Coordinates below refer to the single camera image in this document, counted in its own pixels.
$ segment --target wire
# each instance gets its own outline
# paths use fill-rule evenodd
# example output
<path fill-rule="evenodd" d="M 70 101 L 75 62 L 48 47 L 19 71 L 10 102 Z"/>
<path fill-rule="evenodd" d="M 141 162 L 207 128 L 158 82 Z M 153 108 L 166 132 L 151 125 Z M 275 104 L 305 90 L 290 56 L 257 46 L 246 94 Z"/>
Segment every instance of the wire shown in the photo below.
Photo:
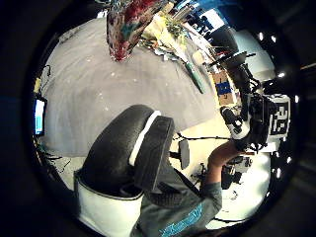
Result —
<path fill-rule="evenodd" d="M 60 174 L 63 173 L 65 171 L 66 166 L 71 162 L 71 158 L 69 157 L 69 160 L 67 161 L 67 163 L 62 167 L 61 171 L 58 170 L 58 168 L 55 166 L 55 160 L 50 160 L 53 163 L 53 167 L 56 169 L 56 171 Z"/>
<path fill-rule="evenodd" d="M 217 221 L 221 221 L 221 222 L 225 222 L 225 223 L 233 223 L 233 222 L 246 221 L 246 220 L 249 220 L 250 218 L 251 217 L 245 218 L 245 219 L 241 219 L 241 220 L 223 220 L 223 219 L 219 219 L 219 218 L 213 218 L 213 220 L 217 220 Z"/>
<path fill-rule="evenodd" d="M 177 138 L 174 138 L 174 140 L 183 138 L 185 140 L 207 140 L 207 139 L 223 139 L 223 140 L 231 140 L 232 138 L 228 137 L 221 137 L 221 136 L 202 136 L 202 137 L 186 137 L 181 135 L 179 132 L 177 132 L 178 136 Z"/>

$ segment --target box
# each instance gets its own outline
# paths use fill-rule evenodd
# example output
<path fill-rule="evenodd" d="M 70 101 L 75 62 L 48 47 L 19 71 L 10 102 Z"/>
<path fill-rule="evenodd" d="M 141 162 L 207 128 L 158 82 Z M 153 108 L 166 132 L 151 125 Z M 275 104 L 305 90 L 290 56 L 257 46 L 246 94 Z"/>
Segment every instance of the box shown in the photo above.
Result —
<path fill-rule="evenodd" d="M 225 71 L 209 74 L 217 107 L 236 105 L 237 99 L 234 92 L 234 85 Z"/>

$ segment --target black chair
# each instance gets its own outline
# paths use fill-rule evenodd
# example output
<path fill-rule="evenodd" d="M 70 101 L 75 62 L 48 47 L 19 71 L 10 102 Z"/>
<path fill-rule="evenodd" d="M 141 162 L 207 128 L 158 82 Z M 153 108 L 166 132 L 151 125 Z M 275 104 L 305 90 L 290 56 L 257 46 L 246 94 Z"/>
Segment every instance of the black chair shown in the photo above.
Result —
<path fill-rule="evenodd" d="M 233 37 L 232 30 L 227 25 L 224 25 L 212 32 L 210 37 L 212 38 L 213 46 L 226 48 L 225 50 L 228 50 L 231 55 L 238 52 L 238 45 Z"/>

